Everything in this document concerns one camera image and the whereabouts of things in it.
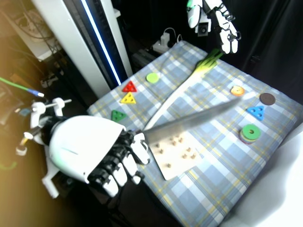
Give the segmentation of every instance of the red triangle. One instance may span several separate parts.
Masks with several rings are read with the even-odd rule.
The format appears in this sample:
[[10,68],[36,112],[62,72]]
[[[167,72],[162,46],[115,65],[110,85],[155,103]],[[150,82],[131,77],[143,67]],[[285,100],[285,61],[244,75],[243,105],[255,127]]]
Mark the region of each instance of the red triangle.
[[134,84],[131,81],[129,81],[128,84],[125,86],[125,88],[123,88],[122,91],[123,92],[136,92],[137,89],[134,86]]

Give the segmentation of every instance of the green triangle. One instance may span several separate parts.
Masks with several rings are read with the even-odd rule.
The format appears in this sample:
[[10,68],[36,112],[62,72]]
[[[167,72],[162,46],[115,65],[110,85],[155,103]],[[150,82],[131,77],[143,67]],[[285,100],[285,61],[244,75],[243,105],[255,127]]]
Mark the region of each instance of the green triangle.
[[125,113],[119,112],[117,110],[113,110],[111,120],[114,122],[118,122],[118,121],[122,120],[123,118],[125,118],[126,116],[127,115]]

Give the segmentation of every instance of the knife blade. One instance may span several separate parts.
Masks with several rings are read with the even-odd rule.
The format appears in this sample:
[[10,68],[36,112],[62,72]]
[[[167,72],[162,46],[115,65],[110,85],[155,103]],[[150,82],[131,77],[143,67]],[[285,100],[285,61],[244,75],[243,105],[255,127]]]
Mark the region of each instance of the knife blade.
[[158,125],[146,131],[143,131],[148,143],[153,144],[167,137],[178,135],[184,131],[195,128],[213,118],[231,110],[239,104],[242,98],[236,98],[229,102],[216,105],[209,109],[194,113],[188,116],[175,119],[173,121]]

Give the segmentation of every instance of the blue checkered tablecloth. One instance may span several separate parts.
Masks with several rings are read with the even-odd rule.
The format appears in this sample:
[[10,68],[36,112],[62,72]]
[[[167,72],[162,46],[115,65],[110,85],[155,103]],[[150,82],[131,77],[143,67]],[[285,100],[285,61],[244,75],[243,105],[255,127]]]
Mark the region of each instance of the blue checkered tablecloth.
[[[191,74],[206,52],[182,41],[129,78],[138,89],[133,93],[136,104],[121,104],[122,92],[129,80],[99,99],[89,109],[93,116],[111,117],[112,110],[126,113],[120,121],[127,129],[143,129],[166,98]],[[151,155],[151,162],[139,169],[145,183],[164,206],[184,226],[217,226],[244,194],[279,144],[301,119],[303,106],[285,94],[218,60],[218,65],[185,93],[157,121],[156,125],[192,114],[234,98],[230,89],[242,86],[257,96],[243,101],[235,109],[211,122],[189,131],[202,145],[203,161],[194,168],[165,181]],[[151,84],[146,75],[155,72],[160,80]],[[265,106],[263,121],[246,112],[248,107],[263,105],[259,95],[268,92],[276,103]],[[246,124],[261,129],[261,137],[252,145],[238,139]]]

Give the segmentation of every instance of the dark brown circle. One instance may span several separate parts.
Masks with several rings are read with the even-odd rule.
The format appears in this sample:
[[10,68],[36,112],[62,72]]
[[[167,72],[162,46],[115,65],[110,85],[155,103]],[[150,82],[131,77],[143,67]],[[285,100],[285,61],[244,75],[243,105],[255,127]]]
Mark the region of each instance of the dark brown circle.
[[260,95],[260,101],[264,105],[272,105],[276,102],[276,98],[270,93],[263,93]]

